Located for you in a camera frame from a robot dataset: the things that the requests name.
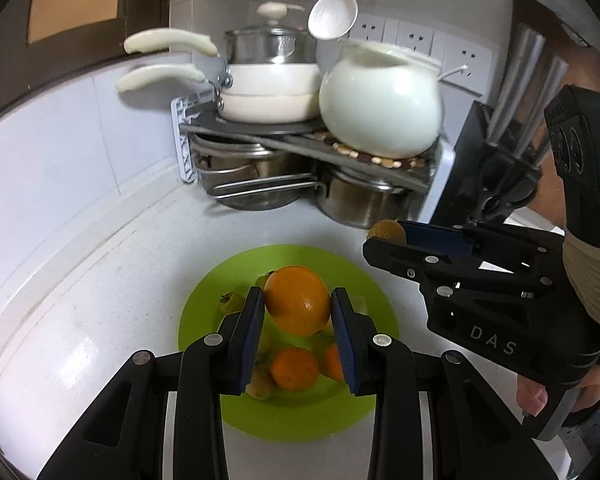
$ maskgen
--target blue gripper pad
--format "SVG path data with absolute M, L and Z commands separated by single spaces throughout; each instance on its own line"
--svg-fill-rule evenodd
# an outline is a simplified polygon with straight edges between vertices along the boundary
M 418 222 L 400 222 L 400 225 L 407 234 L 407 244 L 410 246 L 444 253 L 451 258 L 472 254 L 473 245 L 462 238 L 459 230 Z
M 368 358 L 368 341 L 358 316 L 365 318 L 362 314 L 353 311 L 347 291 L 341 287 L 335 288 L 331 293 L 331 322 L 338 345 L 342 373 L 351 393 L 364 396 L 371 393 L 373 385 Z
M 256 352 L 264 322 L 264 294 L 259 286 L 252 286 L 244 301 L 240 319 L 231 338 L 231 346 L 241 344 L 238 386 L 243 392 L 251 382 Z

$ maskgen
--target green plate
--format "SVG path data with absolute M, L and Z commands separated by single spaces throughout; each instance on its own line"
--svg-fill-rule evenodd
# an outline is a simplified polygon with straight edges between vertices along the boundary
M 270 270 L 300 265 L 316 272 L 331 291 L 344 286 L 354 306 L 366 303 L 379 332 L 398 337 L 398 324 L 386 296 L 376 282 L 359 267 L 336 254 L 314 247 L 272 245 L 236 254 L 211 270 L 187 300 L 178 329 L 178 347 L 184 350 L 191 342 L 218 329 L 222 315 L 220 296 L 239 292 L 246 297 L 250 286 Z M 308 348 L 318 358 L 334 339 L 326 333 L 299 338 L 282 332 L 269 315 L 266 328 L 271 330 L 276 350 L 293 344 Z M 301 442 L 325 438 L 345 430 L 369 413 L 376 399 L 354 397 L 346 385 L 320 375 L 317 383 L 304 392 L 279 390 L 269 400 L 222 396 L 222 419 L 245 433 L 279 442 Z

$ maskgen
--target pot rack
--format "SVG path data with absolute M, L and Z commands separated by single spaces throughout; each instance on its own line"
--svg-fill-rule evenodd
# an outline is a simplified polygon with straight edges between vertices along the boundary
M 446 181 L 446 176 L 438 174 L 438 170 L 447 173 L 453 164 L 453 148 L 441 134 L 436 144 L 430 149 L 426 156 L 426 164 L 423 168 L 386 168 L 371 162 L 362 162 L 349 155 L 344 155 L 325 144 L 321 140 L 311 138 L 302 133 L 296 127 L 295 131 L 285 133 L 281 128 L 270 129 L 268 125 L 256 128 L 252 124 L 245 124 L 243 132 L 219 132 L 201 126 L 196 121 L 197 117 L 207 110 L 215 110 L 214 92 L 212 89 L 196 92 L 185 97 L 178 97 L 171 102 L 171 115 L 173 120 L 173 133 L 178 154 L 180 176 L 187 182 L 196 181 L 196 168 L 193 164 L 189 149 L 189 133 L 207 134 L 211 136 L 234 139 L 241 142 L 259 143 L 267 148 L 280 150 L 296 155 L 307 156 L 321 162 L 334 164 L 336 166 L 351 168 L 356 171 L 382 178 L 395 184 L 403 186 L 415 192 L 427 194 L 431 187 L 437 187 L 436 181 Z M 323 129 L 321 121 L 312 121 L 315 125 L 313 131 Z

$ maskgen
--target orange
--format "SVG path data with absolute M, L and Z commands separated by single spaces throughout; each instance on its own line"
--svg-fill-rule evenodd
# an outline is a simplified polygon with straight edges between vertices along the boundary
M 267 279 L 264 303 L 285 332 L 309 337 L 322 330 L 331 313 L 331 299 L 315 272 L 297 265 L 282 267 Z
M 329 346 L 324 353 L 324 374 L 334 381 L 344 382 L 340 354 L 338 354 L 338 345 L 336 343 Z
M 278 352 L 269 371 L 275 383 L 290 392 L 302 392 L 311 388 L 320 376 L 318 361 L 314 355 L 297 346 L 288 346 Z

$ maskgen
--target white spoon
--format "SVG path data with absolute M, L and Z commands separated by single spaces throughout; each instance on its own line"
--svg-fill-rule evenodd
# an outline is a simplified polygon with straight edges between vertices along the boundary
M 309 32 L 318 40 L 344 36 L 358 16 L 356 0 L 318 0 L 309 14 Z

